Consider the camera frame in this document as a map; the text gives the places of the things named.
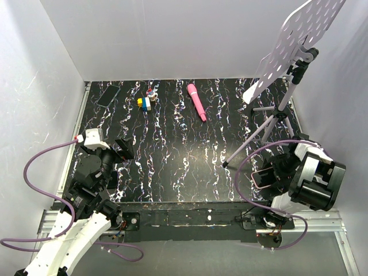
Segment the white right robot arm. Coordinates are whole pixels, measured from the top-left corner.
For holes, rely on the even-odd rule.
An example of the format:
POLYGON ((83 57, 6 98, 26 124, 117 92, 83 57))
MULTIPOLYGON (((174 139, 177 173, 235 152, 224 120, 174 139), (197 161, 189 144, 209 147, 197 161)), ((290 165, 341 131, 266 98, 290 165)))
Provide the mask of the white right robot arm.
POLYGON ((329 211, 337 198, 346 166, 318 148, 289 149, 266 159, 251 179, 271 207, 260 214, 265 228, 283 226, 286 214, 301 210, 329 211))

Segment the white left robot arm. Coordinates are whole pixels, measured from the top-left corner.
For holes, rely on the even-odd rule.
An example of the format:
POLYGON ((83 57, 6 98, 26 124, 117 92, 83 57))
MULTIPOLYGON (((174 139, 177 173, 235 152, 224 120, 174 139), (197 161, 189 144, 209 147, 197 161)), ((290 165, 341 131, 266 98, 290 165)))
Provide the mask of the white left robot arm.
POLYGON ((16 275, 71 275, 102 233, 123 222, 121 208, 104 193, 118 185, 114 165, 134 158, 132 140, 117 139, 116 151, 101 140, 76 139, 85 154, 62 198, 64 206, 35 259, 16 275))

